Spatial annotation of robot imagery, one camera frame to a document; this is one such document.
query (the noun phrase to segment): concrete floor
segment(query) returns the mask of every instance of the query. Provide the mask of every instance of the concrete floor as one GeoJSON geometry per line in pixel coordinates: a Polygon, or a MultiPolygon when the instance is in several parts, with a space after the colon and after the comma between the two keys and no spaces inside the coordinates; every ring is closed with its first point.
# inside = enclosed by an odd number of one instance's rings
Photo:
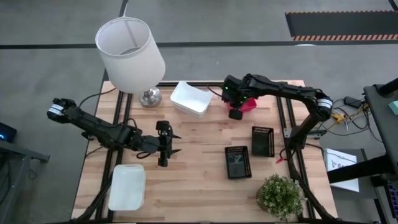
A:
{"type": "MultiPolygon", "coordinates": [[[[90,44],[98,28],[117,17],[120,5],[121,0],[0,0],[0,44],[90,44]]],[[[158,42],[276,41],[290,40],[283,13],[300,10],[391,7],[387,0],[130,0],[126,14],[145,20],[158,42]]],[[[398,45],[161,49],[164,80],[222,80],[250,72],[274,80],[302,79],[334,99],[362,98],[364,86],[396,78],[397,51],[398,45]]],[[[0,122],[18,129],[17,144],[52,155],[48,164],[32,165],[39,177],[27,178],[13,223],[70,218],[87,141],[78,128],[54,123],[45,113],[55,97],[79,102],[98,93],[103,69],[95,49],[0,50],[0,122]]],[[[96,102],[93,98],[83,108],[93,113],[96,102]]],[[[335,131],[345,132],[343,127],[335,131]]],[[[384,153],[369,132],[327,134],[321,144],[362,147],[370,158],[384,153]]],[[[336,200],[344,220],[377,220],[374,205],[366,204],[336,200]]]]}

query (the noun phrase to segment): butcher block tabletop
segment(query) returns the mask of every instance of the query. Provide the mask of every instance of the butcher block tabletop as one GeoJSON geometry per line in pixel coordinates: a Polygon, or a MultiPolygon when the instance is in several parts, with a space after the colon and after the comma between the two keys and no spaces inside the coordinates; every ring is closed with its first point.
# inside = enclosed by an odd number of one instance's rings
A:
{"type": "MultiPolygon", "coordinates": [[[[302,85],[302,80],[286,81],[302,85]]],[[[114,88],[104,82],[101,92],[114,88]]],[[[221,93],[218,87],[211,87],[221,93]]],[[[146,159],[137,159],[137,152],[125,149],[122,164],[141,164],[146,172],[145,199],[143,206],[131,212],[115,212],[114,222],[277,222],[271,214],[262,211],[256,203],[255,194],[266,177],[272,174],[289,176],[287,163],[276,163],[284,148],[276,97],[263,96],[257,100],[257,108],[244,113],[241,121],[228,118],[228,110],[219,96],[214,95],[204,118],[197,119],[173,107],[170,96],[174,87],[160,87],[162,102],[156,108],[143,108],[136,95],[133,96],[130,118],[134,118],[143,135],[157,136],[156,121],[167,120],[174,134],[181,139],[173,140],[173,148],[181,149],[169,159],[168,167],[159,167],[155,153],[146,159]],[[275,157],[251,155],[251,128],[260,126],[274,129],[275,157]],[[224,149],[230,146],[247,146],[252,177],[228,180],[224,149]]],[[[101,95],[96,116],[112,122],[118,91],[101,95]]],[[[308,115],[305,105],[292,101],[299,125],[308,115]]],[[[120,121],[124,108],[121,109],[120,121]]],[[[319,144],[309,139],[307,142],[319,144]]],[[[100,145],[92,141],[87,153],[100,145]]],[[[81,215],[98,193],[103,176],[106,150],[90,154],[84,162],[80,184],[76,194],[72,218],[81,215]]],[[[306,146],[302,151],[311,191],[326,208],[337,217],[331,194],[322,152],[306,146]]],[[[106,197],[103,217],[108,212],[106,197]]],[[[308,216],[307,208],[304,217],[308,216]]],[[[297,220],[292,215],[291,221],[297,220]]]]}

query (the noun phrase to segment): black wire basket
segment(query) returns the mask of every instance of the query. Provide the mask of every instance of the black wire basket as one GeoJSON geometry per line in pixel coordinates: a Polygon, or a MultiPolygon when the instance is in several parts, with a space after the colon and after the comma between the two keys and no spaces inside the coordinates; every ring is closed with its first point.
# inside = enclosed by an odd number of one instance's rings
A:
{"type": "Polygon", "coordinates": [[[247,146],[225,147],[225,159],[229,180],[251,178],[247,146]]]}
{"type": "Polygon", "coordinates": [[[251,128],[251,153],[254,156],[275,157],[273,128],[251,128]]]}

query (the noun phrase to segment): white lampshade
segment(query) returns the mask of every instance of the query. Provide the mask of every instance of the white lampshade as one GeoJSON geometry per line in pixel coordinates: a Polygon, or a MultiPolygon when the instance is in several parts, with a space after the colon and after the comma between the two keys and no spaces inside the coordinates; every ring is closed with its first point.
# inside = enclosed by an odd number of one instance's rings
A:
{"type": "Polygon", "coordinates": [[[99,29],[95,43],[109,80],[120,91],[142,93],[163,79],[165,63],[144,21],[113,19],[99,29]]]}

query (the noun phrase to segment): potted plant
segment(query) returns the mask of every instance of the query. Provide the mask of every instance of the potted plant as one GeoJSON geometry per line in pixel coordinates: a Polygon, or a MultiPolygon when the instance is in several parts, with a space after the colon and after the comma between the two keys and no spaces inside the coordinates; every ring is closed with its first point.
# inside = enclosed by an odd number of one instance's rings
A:
{"type": "Polygon", "coordinates": [[[263,211],[286,222],[291,214],[303,211],[303,202],[307,199],[302,196],[298,181],[274,174],[266,178],[257,191],[256,200],[263,211]]]}

